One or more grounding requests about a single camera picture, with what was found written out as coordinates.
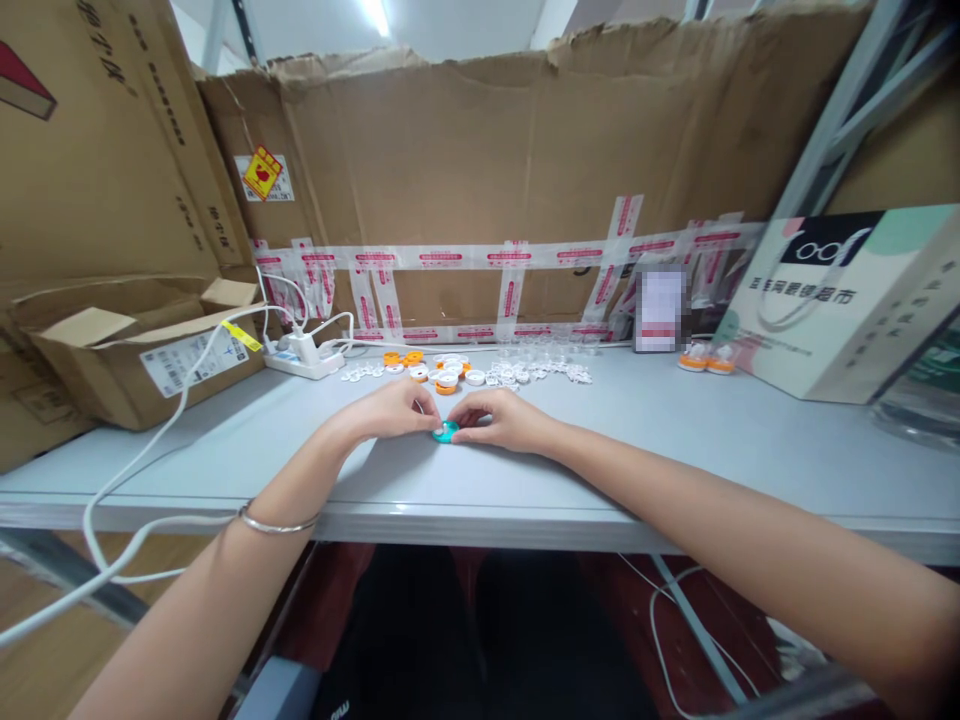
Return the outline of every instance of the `white table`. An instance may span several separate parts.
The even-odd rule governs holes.
[[[369,352],[352,362],[372,362]],[[474,356],[487,369],[494,353]],[[862,407],[795,400],[743,373],[687,373],[675,355],[605,349],[579,359],[593,385],[552,375],[521,394],[546,412],[696,465],[862,533],[926,564],[960,565],[960,457],[874,428]],[[107,498],[99,530],[173,514],[222,514],[256,495],[338,408],[388,382],[320,382],[265,370],[184,414],[148,464]],[[437,396],[446,415],[466,392]],[[65,587],[95,569],[49,529],[77,529],[84,504],[149,434],[95,430],[0,479],[0,550]],[[197,528],[183,528],[197,532]],[[539,457],[440,445],[429,434],[361,446],[324,508],[317,539],[650,553],[662,536]],[[669,579],[669,571],[661,572]],[[679,587],[672,592],[740,704],[738,718],[794,716],[869,697],[836,666],[747,702]],[[124,624],[146,608],[108,586],[95,607]]]

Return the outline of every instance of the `dark floor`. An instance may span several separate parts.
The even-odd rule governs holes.
[[[326,670],[333,660],[340,634],[350,613],[357,580],[363,574],[375,545],[335,543],[316,549],[302,576],[300,587],[285,618],[275,652],[283,657]],[[476,575],[488,552],[476,548],[451,548],[464,592],[472,604]],[[649,603],[653,588],[615,554],[578,553],[580,566],[598,599],[623,638],[641,676],[664,718],[679,715],[670,702],[650,633]],[[649,556],[627,556],[653,582],[662,583]],[[665,558],[674,574],[695,565],[686,557]],[[682,581],[701,622],[743,668],[761,693],[783,681],[774,646],[774,635],[765,616],[717,578],[703,571]],[[711,669],[696,638],[674,605],[657,600],[657,632],[677,702],[692,715],[722,713],[735,705]],[[749,685],[734,671],[747,696]],[[887,720],[893,715],[873,702],[833,718]]]

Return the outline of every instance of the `bangle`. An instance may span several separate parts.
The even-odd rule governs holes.
[[[243,520],[246,523],[247,527],[253,528],[258,532],[266,533],[267,535],[286,535],[288,533],[300,532],[301,530],[306,530],[317,524],[317,520],[320,519],[320,513],[317,513],[312,518],[306,522],[300,523],[299,525],[291,525],[289,527],[278,527],[276,525],[265,525],[262,522],[254,520],[247,514],[247,510],[250,509],[250,503],[253,500],[247,500],[244,503],[243,507],[237,510],[237,517]]]

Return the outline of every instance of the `ceiling light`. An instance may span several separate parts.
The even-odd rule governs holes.
[[[387,25],[387,14],[383,11],[383,0],[360,0],[367,19],[373,23],[380,33],[380,37],[390,37],[390,26]]]

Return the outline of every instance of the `finger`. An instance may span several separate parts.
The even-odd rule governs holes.
[[[486,427],[457,430],[453,434],[453,437],[450,438],[450,442],[452,442],[454,445],[460,445],[461,443],[479,443],[481,445],[486,445],[492,443],[495,437],[496,430],[494,430],[492,426],[488,425]]]
[[[437,415],[421,415],[417,411],[412,411],[412,418],[410,424],[412,428],[410,432],[415,432],[417,430],[433,432],[434,430],[439,430],[443,427],[443,420],[440,419]]]
[[[430,391],[427,390],[422,383],[412,384],[416,386],[414,388],[413,399],[420,405],[420,408],[423,410],[423,414],[432,415],[439,420],[440,411],[437,410],[437,403],[434,402]]]
[[[472,411],[483,411],[483,415],[492,413],[493,406],[490,403],[490,392],[489,390],[481,390],[480,392],[470,393],[457,403],[453,410],[450,411],[450,414],[447,415],[447,419],[452,420],[458,425],[462,425],[463,423],[460,422],[460,420],[466,418]]]
[[[480,418],[486,417],[489,414],[486,410],[471,410],[460,425],[463,427],[475,427],[480,421]]]

